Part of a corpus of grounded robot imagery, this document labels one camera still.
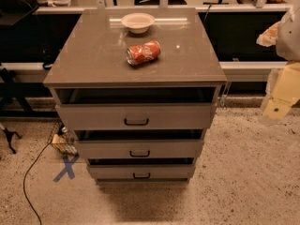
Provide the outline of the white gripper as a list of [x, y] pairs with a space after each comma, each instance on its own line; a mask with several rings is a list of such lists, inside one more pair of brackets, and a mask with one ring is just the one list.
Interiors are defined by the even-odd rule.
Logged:
[[[270, 47], [277, 44], [279, 22], [260, 34], [256, 43]], [[267, 87], [270, 95], [262, 100], [260, 121], [271, 126], [279, 123], [300, 100], [300, 63], [288, 62], [270, 73]]]

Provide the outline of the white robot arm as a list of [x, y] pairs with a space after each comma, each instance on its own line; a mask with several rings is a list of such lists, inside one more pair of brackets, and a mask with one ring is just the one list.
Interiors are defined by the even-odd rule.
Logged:
[[277, 55], [287, 61], [283, 68], [269, 74], [261, 106], [263, 119], [277, 122], [300, 100], [300, 5], [293, 5], [280, 22], [259, 35], [256, 43], [264, 47], [275, 45]]

